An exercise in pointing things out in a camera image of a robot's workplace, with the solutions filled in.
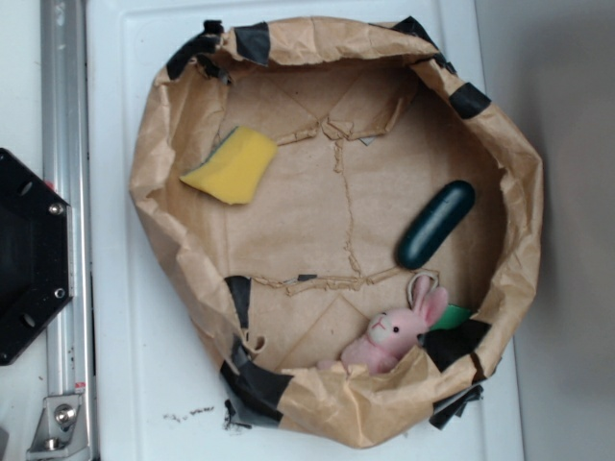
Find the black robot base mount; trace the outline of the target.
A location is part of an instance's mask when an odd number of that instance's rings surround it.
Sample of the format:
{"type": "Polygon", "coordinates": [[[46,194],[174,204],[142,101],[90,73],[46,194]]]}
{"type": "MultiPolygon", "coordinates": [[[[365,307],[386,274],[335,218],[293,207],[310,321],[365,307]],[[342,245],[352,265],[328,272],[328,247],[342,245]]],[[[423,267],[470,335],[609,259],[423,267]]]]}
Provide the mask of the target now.
{"type": "Polygon", "coordinates": [[[72,298],[70,205],[1,150],[1,364],[21,355],[72,298]]]}

